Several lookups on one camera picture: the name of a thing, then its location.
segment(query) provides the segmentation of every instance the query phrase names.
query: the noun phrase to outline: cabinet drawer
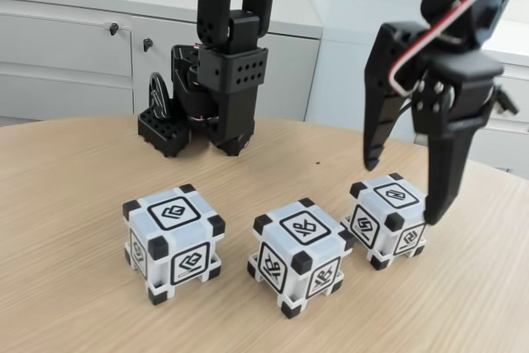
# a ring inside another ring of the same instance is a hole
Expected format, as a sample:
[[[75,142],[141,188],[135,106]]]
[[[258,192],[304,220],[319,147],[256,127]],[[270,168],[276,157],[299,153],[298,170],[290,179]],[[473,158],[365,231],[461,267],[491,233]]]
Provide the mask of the cabinet drawer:
[[[469,157],[480,163],[521,174],[529,169],[529,134],[483,129],[476,133]]]
[[[0,75],[0,115],[46,120],[129,115],[132,90],[90,83]]]
[[[529,80],[503,76],[498,79],[498,82],[503,85],[505,91],[509,93],[518,105],[520,112],[516,116],[513,116],[510,112],[500,114],[494,110],[491,117],[516,122],[529,122]]]
[[[10,15],[0,26],[0,62],[132,76],[128,28]]]

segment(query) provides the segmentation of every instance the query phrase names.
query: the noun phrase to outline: round table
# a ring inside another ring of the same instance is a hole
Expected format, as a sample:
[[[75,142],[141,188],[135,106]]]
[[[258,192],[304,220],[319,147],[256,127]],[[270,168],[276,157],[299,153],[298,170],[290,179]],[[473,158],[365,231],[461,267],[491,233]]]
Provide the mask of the round table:
[[[166,159],[134,117],[0,128],[0,351],[500,352],[529,349],[529,183],[469,162],[417,258],[375,271],[357,246],[340,291],[287,320],[246,273],[256,216],[309,197],[335,219],[352,183],[399,172],[422,191],[427,150],[390,141],[371,174],[359,132],[257,123],[226,157],[194,141]],[[152,306],[125,262],[122,204],[193,184],[226,220],[222,274]]]

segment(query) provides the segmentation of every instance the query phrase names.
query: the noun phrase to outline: gray floor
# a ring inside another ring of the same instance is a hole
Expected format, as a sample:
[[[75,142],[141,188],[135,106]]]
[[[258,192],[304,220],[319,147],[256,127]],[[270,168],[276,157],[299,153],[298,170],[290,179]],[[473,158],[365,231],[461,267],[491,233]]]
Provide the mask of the gray floor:
[[[20,119],[18,117],[0,116],[0,127],[15,126],[16,124],[25,124],[25,123],[31,123],[31,122],[38,122],[38,121],[31,120],[31,119]]]

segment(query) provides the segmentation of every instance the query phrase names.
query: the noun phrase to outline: drawer lock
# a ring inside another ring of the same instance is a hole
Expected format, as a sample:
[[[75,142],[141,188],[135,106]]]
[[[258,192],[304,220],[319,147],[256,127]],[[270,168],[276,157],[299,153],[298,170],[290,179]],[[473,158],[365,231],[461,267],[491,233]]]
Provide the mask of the drawer lock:
[[[155,45],[153,41],[147,37],[146,39],[143,40],[143,51],[146,53],[147,51],[149,51],[149,48],[152,47],[153,45]]]

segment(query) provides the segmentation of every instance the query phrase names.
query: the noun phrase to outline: toy cube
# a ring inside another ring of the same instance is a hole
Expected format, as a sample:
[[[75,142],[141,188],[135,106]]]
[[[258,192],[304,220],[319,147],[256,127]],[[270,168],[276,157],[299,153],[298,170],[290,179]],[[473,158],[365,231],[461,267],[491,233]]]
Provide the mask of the toy cube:
[[[305,310],[309,299],[340,288],[341,260],[355,239],[309,198],[257,217],[254,235],[260,248],[248,272],[274,289],[288,318]]]
[[[192,185],[125,203],[123,217],[126,260],[145,279],[154,305],[172,298],[182,283],[221,273],[215,248],[226,224]]]
[[[376,270],[387,268],[395,257],[419,255],[426,240],[424,195],[399,174],[353,184],[355,206],[343,223],[368,250]]]

